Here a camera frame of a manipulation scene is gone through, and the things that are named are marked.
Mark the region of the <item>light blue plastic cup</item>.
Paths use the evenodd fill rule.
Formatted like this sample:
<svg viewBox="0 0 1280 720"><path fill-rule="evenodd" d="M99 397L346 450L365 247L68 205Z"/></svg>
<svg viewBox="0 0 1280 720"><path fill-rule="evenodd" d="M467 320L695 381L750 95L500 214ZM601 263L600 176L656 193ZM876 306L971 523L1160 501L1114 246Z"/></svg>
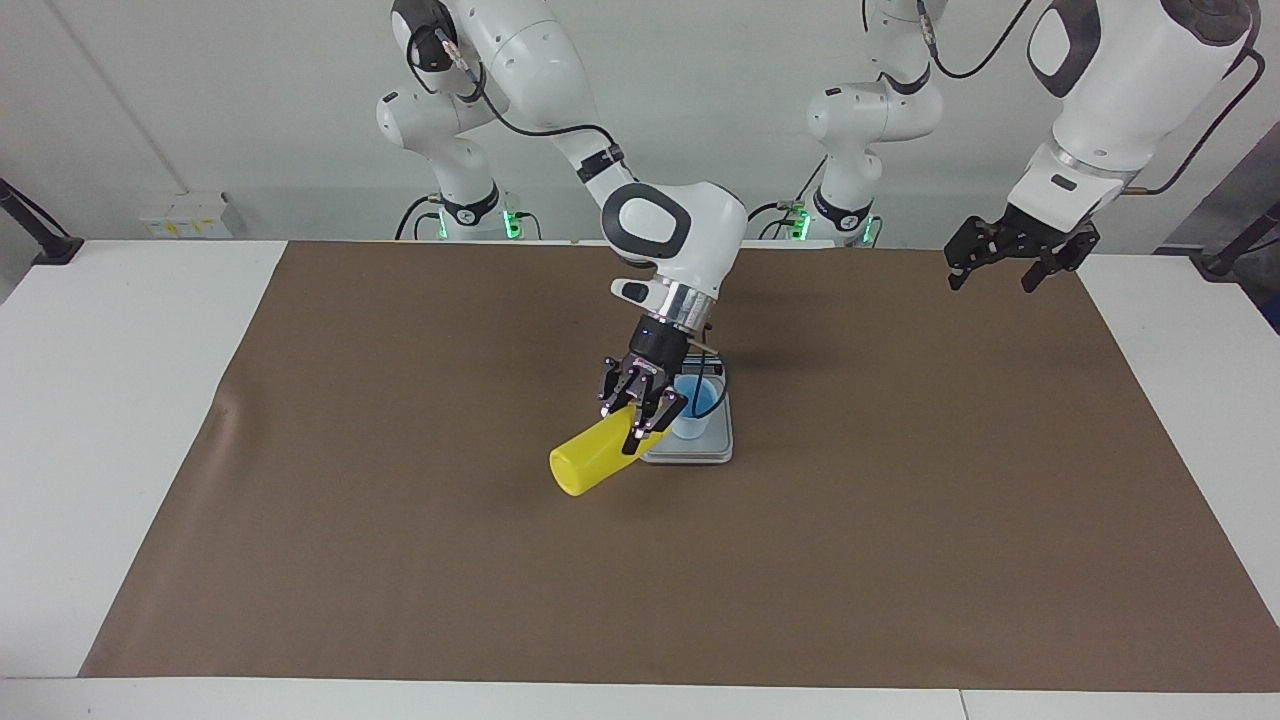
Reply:
<svg viewBox="0 0 1280 720"><path fill-rule="evenodd" d="M673 389L686 398L686 404L673 420L671 430L678 439L700 438L710 427L710 415L721 401L718 380L707 375L682 374L676 378Z"/></svg>

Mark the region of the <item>yellow squeeze bottle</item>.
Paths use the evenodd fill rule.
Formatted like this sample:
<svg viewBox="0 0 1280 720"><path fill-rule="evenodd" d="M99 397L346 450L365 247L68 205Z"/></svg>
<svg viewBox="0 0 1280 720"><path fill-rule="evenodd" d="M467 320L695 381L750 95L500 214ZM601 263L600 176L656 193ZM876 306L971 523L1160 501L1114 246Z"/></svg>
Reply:
<svg viewBox="0 0 1280 720"><path fill-rule="evenodd" d="M650 433L639 442L635 454L625 454L625 442L634 439L634 415L630 409L614 413L553 448L549 468L557 486L571 497L585 495L630 468L671 434L669 428Z"/></svg>

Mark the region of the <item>silver digital kitchen scale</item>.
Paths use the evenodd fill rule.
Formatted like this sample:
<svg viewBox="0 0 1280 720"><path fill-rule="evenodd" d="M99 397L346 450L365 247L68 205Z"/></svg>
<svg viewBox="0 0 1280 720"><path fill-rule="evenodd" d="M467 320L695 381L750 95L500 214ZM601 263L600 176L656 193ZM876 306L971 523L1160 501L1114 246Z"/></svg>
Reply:
<svg viewBox="0 0 1280 720"><path fill-rule="evenodd" d="M684 360L678 375L707 375L718 380L721 400L710 415L710 427L698 439L685 441L671 434L641 460L654 465L717 465L728 462L733 454L733 430L728 392L728 373L723 357L695 352Z"/></svg>

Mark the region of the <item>brown paper table mat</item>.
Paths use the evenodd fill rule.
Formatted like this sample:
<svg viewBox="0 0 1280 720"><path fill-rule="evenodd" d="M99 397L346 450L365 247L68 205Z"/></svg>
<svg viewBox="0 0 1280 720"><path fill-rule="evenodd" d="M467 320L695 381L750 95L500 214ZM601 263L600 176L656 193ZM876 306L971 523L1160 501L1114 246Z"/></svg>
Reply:
<svg viewBox="0 0 1280 720"><path fill-rule="evenodd" d="M84 676L1280 692L1280 626L1074 275L746 250L733 456L573 498L605 249L292 243Z"/></svg>

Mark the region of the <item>black clamp stand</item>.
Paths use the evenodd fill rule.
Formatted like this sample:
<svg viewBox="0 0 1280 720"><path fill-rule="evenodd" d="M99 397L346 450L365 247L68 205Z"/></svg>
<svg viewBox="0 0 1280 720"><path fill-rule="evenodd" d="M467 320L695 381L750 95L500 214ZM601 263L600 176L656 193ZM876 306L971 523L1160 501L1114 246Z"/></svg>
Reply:
<svg viewBox="0 0 1280 720"><path fill-rule="evenodd" d="M1219 282L1229 278L1242 258L1277 243L1280 243L1280 199L1221 249L1212 252L1196 250L1189 259L1203 278Z"/></svg>
<svg viewBox="0 0 1280 720"><path fill-rule="evenodd" d="M50 211L3 177L0 209L40 246L32 266L64 266L84 246L84 238L72 234Z"/></svg>

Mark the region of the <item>white wall power strip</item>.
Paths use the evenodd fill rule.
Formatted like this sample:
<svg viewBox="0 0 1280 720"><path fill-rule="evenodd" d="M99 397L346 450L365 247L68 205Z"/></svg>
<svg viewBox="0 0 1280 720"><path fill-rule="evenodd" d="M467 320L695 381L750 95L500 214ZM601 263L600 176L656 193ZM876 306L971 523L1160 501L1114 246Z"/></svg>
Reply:
<svg viewBox="0 0 1280 720"><path fill-rule="evenodd" d="M223 192L142 193L138 219L156 240L230 240L230 204Z"/></svg>

